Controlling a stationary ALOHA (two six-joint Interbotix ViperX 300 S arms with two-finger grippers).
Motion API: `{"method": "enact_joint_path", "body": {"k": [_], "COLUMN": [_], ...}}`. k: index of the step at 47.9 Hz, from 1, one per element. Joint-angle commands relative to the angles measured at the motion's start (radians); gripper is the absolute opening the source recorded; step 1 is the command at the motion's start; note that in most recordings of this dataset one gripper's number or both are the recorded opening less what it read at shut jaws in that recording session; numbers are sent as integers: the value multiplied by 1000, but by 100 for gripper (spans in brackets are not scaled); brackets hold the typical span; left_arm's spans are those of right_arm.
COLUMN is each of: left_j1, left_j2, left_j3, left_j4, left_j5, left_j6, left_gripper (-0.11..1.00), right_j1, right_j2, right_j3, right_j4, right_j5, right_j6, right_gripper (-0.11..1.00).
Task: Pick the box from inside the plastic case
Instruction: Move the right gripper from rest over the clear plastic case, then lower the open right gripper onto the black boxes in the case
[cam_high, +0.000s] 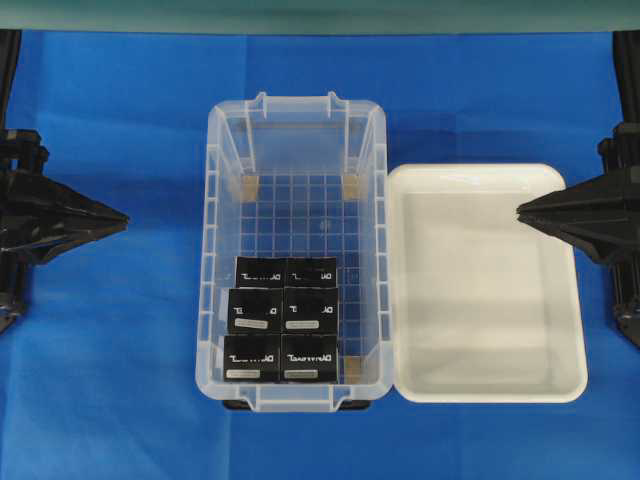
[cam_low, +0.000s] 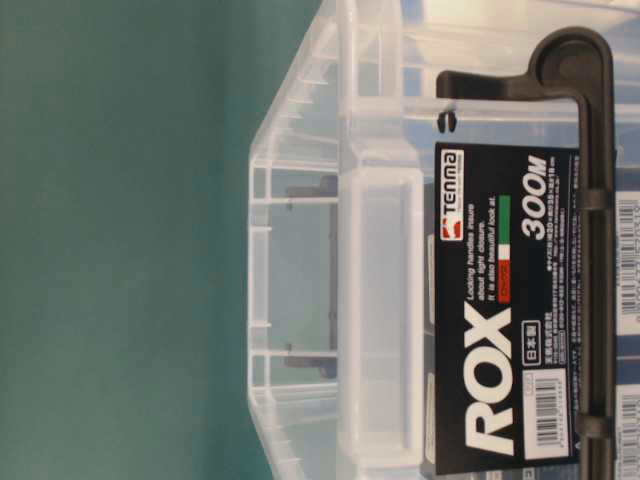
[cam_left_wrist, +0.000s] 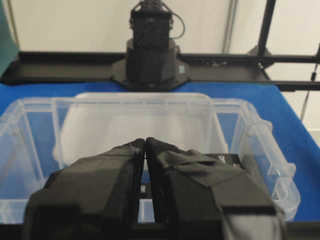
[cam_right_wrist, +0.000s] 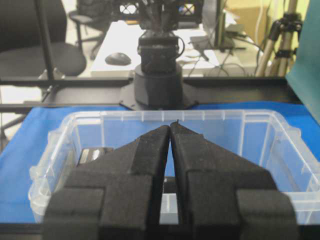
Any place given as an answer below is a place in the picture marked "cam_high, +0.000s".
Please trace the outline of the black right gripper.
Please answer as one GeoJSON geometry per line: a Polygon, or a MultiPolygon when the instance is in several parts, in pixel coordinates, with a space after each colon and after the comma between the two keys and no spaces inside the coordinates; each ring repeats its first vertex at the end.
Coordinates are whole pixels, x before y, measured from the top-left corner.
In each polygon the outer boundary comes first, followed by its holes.
{"type": "Polygon", "coordinates": [[[639,344],[639,124],[623,122],[598,145],[606,174],[554,191],[517,208],[518,220],[581,250],[594,263],[613,265],[618,330],[639,344]],[[543,211],[622,207],[630,220],[563,223],[529,215],[543,211]]]}

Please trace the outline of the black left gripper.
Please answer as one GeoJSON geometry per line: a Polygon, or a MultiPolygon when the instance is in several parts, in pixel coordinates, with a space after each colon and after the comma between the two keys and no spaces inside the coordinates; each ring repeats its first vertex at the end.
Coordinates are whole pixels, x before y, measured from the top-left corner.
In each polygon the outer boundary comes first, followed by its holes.
{"type": "Polygon", "coordinates": [[[40,225],[30,221],[1,233],[2,320],[16,320],[26,310],[30,277],[26,263],[48,263],[128,226],[126,214],[41,175],[48,156],[35,130],[1,131],[1,220],[8,212],[96,220],[51,220],[40,225]]]}

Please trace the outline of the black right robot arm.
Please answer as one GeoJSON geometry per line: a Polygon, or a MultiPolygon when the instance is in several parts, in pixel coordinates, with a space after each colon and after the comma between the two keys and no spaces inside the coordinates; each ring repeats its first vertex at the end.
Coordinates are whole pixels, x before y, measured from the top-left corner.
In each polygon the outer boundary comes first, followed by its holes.
{"type": "Polygon", "coordinates": [[[612,271],[618,330],[639,344],[639,32],[616,31],[623,121],[598,144],[604,173],[520,205],[518,220],[612,271]]]}

